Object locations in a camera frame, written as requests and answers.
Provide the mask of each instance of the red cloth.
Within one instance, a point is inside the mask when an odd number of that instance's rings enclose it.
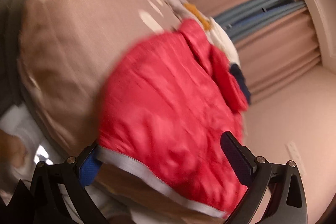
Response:
[[[241,141],[248,104],[229,68],[191,19],[140,41],[106,83],[100,146],[143,163],[181,196],[231,213],[246,187],[220,136]]]

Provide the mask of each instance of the orange cloth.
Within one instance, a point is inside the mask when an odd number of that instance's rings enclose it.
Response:
[[[211,26],[208,20],[206,20],[201,14],[200,12],[197,10],[196,6],[194,4],[190,4],[190,3],[184,3],[183,6],[191,13],[193,13],[195,15],[195,17],[197,17],[197,19],[202,23],[203,28],[205,31],[209,31],[211,30]]]

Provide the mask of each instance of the pile of clothes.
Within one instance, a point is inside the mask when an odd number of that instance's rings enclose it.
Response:
[[[242,140],[250,93],[225,31],[186,0],[165,0],[178,30],[143,39],[104,87],[98,159],[192,210],[227,218],[246,188],[220,147]]]

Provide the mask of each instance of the beige wall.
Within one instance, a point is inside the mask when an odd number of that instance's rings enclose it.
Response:
[[[306,175],[302,178],[308,222],[315,223],[336,192],[336,75],[317,66],[246,113],[246,144],[254,155],[286,163],[294,141]]]

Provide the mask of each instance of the red fabric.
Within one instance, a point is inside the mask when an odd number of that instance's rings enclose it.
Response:
[[[220,146],[248,107],[229,61],[194,20],[140,41],[110,75],[102,147],[145,164],[180,195],[231,213],[246,188]]]

